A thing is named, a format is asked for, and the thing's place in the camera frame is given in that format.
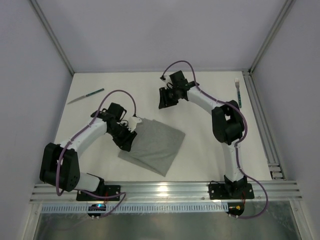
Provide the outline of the grey cloth napkin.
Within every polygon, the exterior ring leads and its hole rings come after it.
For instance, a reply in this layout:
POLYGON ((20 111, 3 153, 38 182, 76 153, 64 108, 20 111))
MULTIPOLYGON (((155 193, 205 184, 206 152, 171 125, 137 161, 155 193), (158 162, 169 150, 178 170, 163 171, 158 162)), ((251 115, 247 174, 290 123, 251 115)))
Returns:
POLYGON ((121 150, 118 157, 165 177, 176 158, 186 134, 157 120, 143 118, 135 129, 129 152, 121 150))

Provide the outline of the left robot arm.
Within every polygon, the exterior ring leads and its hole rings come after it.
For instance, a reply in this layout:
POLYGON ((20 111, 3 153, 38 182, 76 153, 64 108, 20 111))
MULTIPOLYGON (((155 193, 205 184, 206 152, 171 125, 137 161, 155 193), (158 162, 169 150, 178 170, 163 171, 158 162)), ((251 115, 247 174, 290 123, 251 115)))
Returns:
POLYGON ((57 195, 76 190, 78 200, 111 199, 104 179, 80 171, 79 159, 85 150, 105 134, 125 152, 129 152, 142 119, 136 115, 124 120, 126 110, 117 103, 98 109, 90 116, 87 125, 74 136, 60 142, 48 143, 43 152, 39 179, 56 188, 57 195))

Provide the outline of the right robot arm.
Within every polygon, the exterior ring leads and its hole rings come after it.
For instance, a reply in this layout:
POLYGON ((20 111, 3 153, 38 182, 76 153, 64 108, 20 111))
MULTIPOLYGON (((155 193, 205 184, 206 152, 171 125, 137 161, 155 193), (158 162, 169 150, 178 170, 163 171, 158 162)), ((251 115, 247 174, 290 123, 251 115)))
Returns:
POLYGON ((224 183, 218 183, 213 193, 219 199, 253 199, 252 185, 241 169, 241 158, 238 141, 243 138, 245 123, 236 101, 220 101, 209 96, 196 81, 189 82, 182 71, 160 79, 165 86, 159 89, 159 109, 175 106, 179 100, 194 103, 211 116, 212 132, 221 143, 224 155, 224 183))

